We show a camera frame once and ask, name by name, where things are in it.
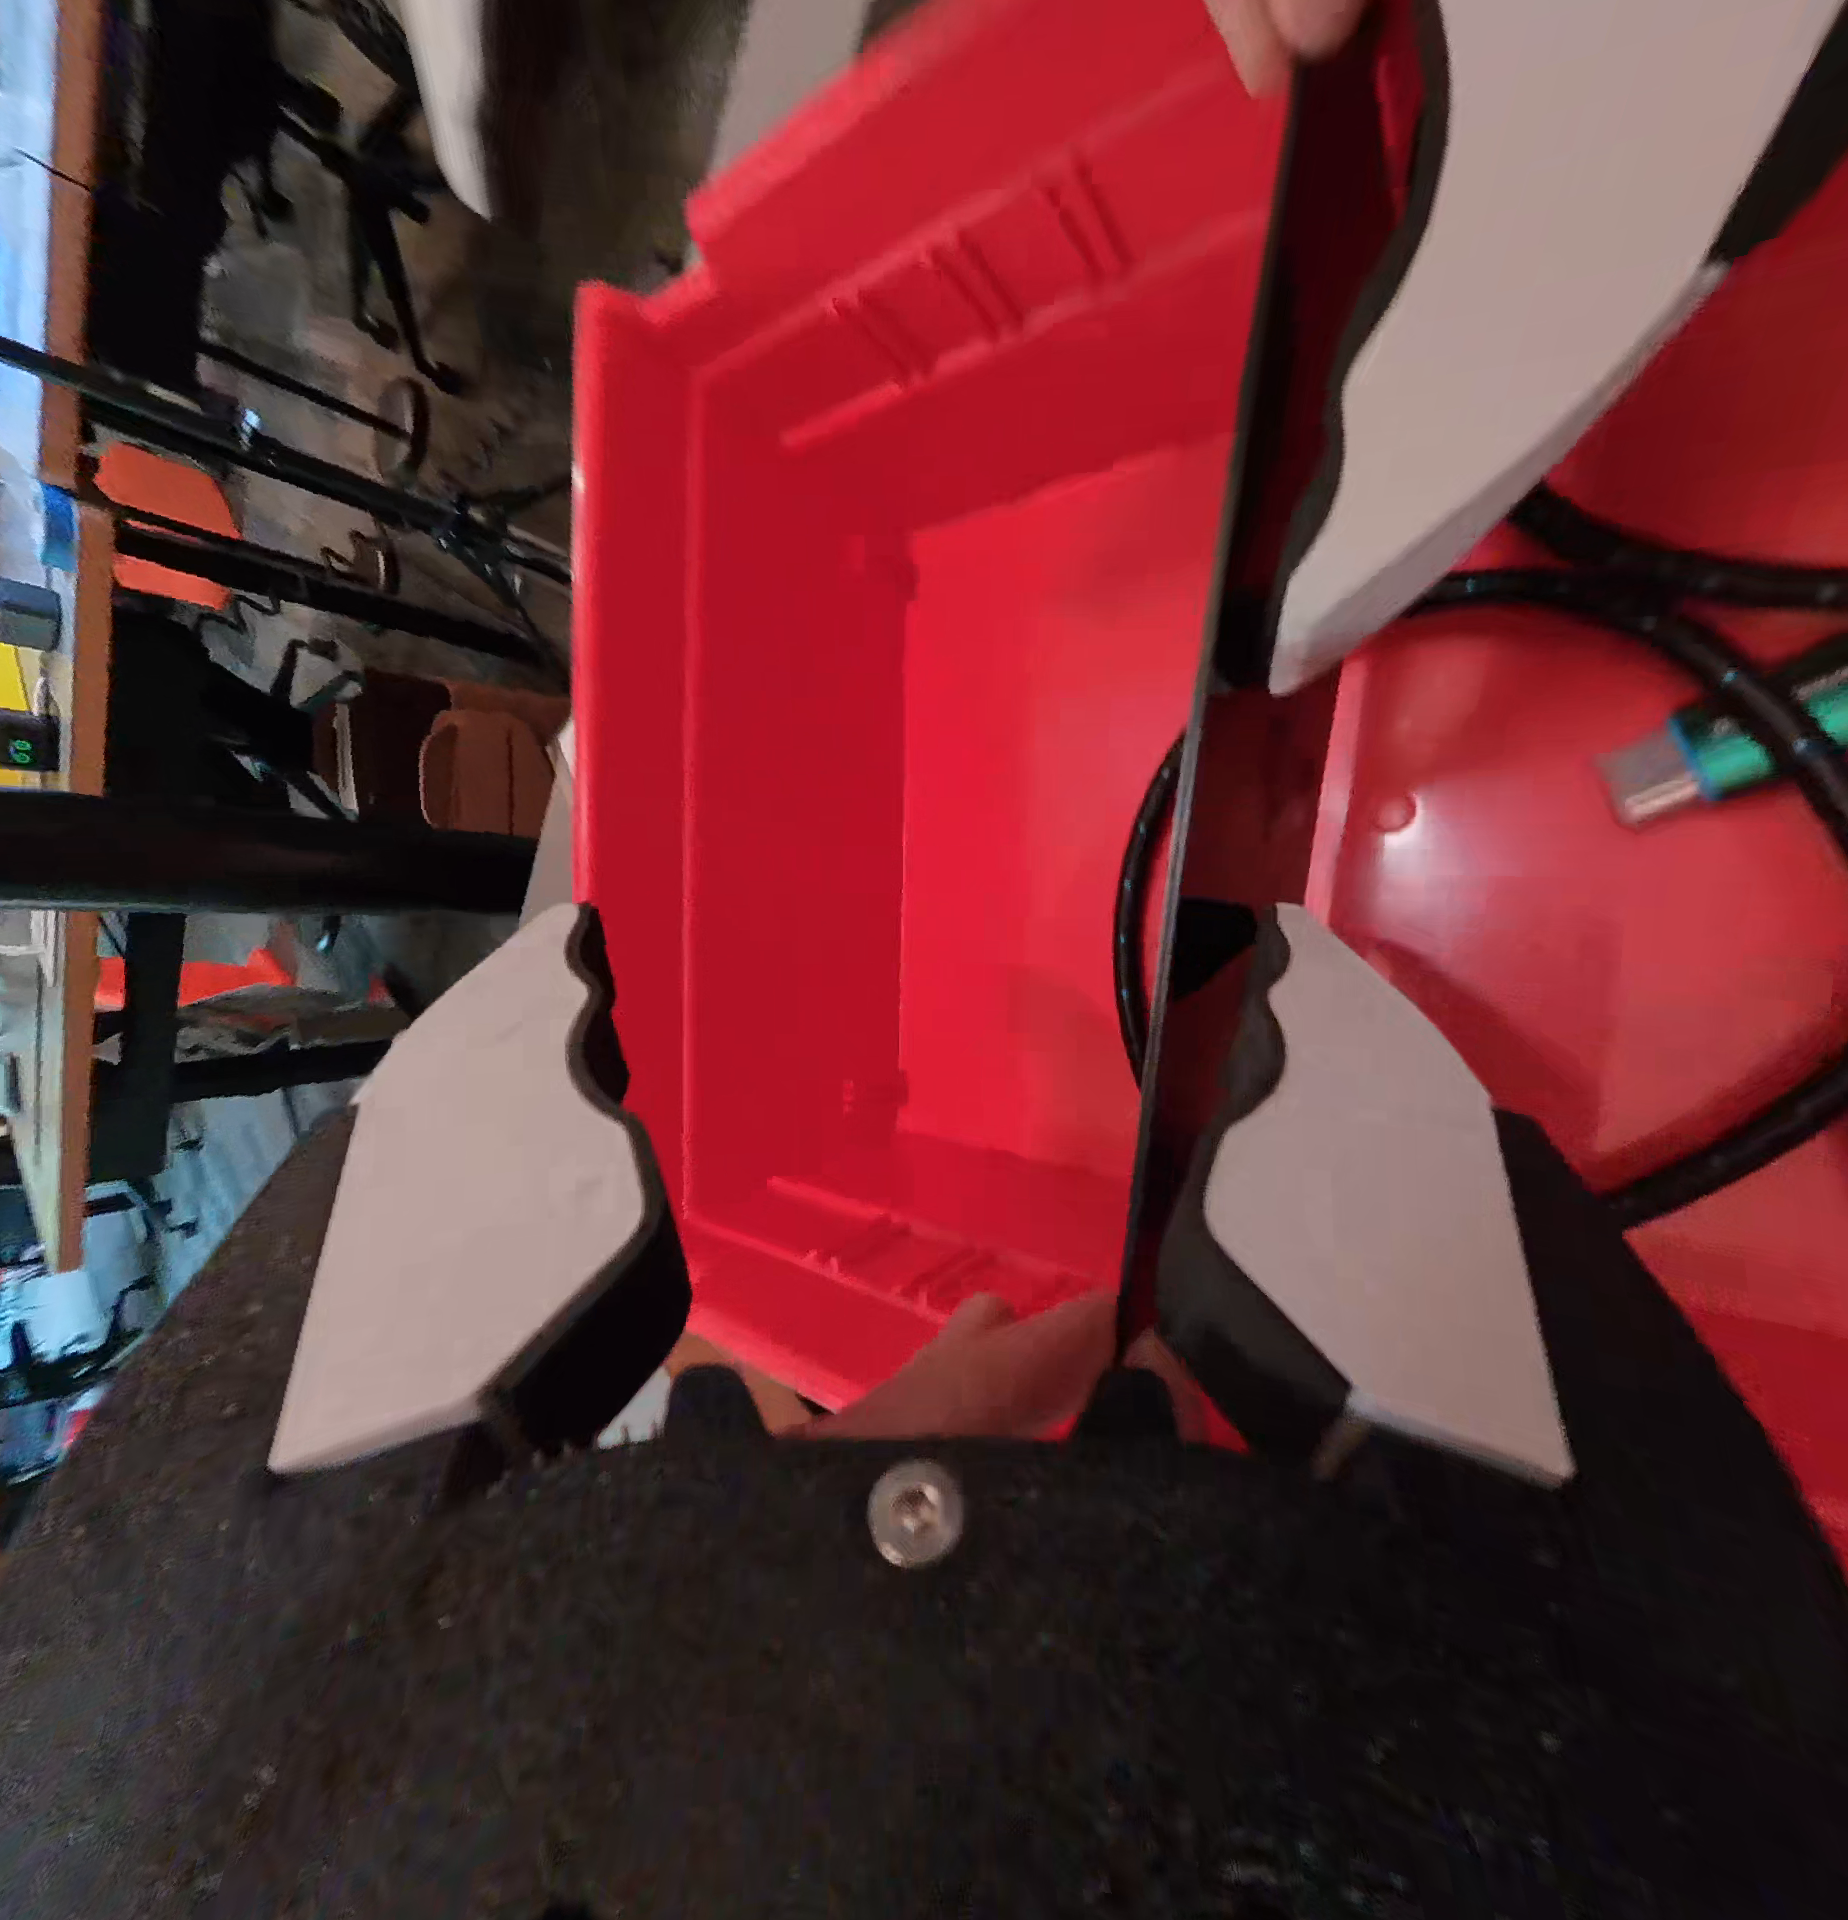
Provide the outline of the person's left hand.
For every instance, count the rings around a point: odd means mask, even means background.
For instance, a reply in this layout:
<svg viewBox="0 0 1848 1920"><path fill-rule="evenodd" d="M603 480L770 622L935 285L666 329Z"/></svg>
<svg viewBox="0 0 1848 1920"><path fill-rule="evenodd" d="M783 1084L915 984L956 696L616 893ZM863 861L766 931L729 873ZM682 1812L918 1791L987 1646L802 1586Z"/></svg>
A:
<svg viewBox="0 0 1848 1920"><path fill-rule="evenodd" d="M1166 1408L1169 1432L1209 1443L1214 1428L1196 1381L1152 1333L1120 1344L1119 1312L1119 1297L1107 1290L1034 1315L980 1295L890 1379L789 1437L1038 1440L1075 1428L1109 1375L1135 1375L1141 1405Z"/></svg>

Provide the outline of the red plastic bin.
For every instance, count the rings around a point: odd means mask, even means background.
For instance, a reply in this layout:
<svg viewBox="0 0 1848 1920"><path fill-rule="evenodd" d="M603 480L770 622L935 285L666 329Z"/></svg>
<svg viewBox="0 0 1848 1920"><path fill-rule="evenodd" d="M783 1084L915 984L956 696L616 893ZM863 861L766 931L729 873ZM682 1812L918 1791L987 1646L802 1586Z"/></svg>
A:
<svg viewBox="0 0 1848 1920"><path fill-rule="evenodd" d="M704 1339L857 1397L1114 1283L1113 878L1192 700L1282 110L1201 5L927 5L576 300L574 876ZM1624 829L1639 641L1423 616L1224 723L1302 897L1592 1189L1848 1045L1796 796Z"/></svg>

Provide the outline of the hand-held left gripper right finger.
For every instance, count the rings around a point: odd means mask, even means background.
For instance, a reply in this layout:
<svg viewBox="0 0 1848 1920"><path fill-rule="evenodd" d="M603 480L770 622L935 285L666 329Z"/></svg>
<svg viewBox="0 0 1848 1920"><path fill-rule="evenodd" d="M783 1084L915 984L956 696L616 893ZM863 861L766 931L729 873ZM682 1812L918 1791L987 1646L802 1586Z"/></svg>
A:
<svg viewBox="0 0 1848 1920"><path fill-rule="evenodd" d="M1158 1339L1242 1451L1576 1474L1489 1091L1297 903L1158 1020Z"/></svg>

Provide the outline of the orange cone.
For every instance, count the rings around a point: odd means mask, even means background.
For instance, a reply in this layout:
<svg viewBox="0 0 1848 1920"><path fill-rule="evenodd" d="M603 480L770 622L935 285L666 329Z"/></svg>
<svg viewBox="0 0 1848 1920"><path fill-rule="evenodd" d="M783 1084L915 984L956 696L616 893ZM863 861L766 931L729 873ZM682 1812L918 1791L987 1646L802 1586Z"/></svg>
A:
<svg viewBox="0 0 1848 1920"><path fill-rule="evenodd" d="M224 484L182 459L113 442L97 457L95 484L125 515L240 540L240 521Z"/></svg>

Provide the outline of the person's right hand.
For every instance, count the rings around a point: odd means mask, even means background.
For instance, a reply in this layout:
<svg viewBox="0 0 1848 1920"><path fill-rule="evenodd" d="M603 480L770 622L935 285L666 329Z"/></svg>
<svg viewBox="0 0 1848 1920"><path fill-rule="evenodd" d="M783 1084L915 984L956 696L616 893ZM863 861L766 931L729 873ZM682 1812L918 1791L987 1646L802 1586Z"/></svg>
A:
<svg viewBox="0 0 1848 1920"><path fill-rule="evenodd" d="M1204 2L1224 54L1257 100L1282 95L1295 74L1345 50L1368 2Z"/></svg>

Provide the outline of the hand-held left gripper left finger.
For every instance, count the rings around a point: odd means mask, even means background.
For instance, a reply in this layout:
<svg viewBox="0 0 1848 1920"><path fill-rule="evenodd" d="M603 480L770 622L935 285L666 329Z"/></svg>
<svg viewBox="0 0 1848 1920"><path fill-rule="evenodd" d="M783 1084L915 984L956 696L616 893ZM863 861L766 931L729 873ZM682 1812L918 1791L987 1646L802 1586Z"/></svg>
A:
<svg viewBox="0 0 1848 1920"><path fill-rule="evenodd" d="M461 1445L597 1452L686 1333L692 1279L629 1107L599 913L527 921L367 1079L267 1470Z"/></svg>

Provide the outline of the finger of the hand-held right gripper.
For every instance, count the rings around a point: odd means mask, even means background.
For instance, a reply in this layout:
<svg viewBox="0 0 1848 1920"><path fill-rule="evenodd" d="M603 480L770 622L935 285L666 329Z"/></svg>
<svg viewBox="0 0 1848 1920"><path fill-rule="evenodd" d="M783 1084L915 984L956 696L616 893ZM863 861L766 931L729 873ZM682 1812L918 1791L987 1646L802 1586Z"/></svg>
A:
<svg viewBox="0 0 1848 1920"><path fill-rule="evenodd" d="M1267 594L1278 699L1462 560L1848 154L1848 5L1416 17L1415 179Z"/></svg>
<svg viewBox="0 0 1848 1920"><path fill-rule="evenodd" d="M393 2L414 74L436 168L473 215L496 221L498 197L488 154L495 81L495 2Z"/></svg>

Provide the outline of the black glossy panel device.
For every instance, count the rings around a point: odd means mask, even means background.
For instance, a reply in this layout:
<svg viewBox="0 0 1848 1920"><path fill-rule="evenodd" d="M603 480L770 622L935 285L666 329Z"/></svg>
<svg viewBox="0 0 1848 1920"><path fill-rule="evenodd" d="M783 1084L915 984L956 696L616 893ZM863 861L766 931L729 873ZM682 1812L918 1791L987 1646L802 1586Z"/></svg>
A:
<svg viewBox="0 0 1848 1920"><path fill-rule="evenodd" d="M1114 1352L1158 1323L1166 1228L1223 1104L1249 969L1282 873L1289 769L1316 728L1269 691L1291 546L1321 516L1360 300L1406 227L1444 83L1440 5L1371 5L1345 50L1299 73L1236 395L1224 515L1192 705L1181 734L1173 837L1131 1176Z"/></svg>

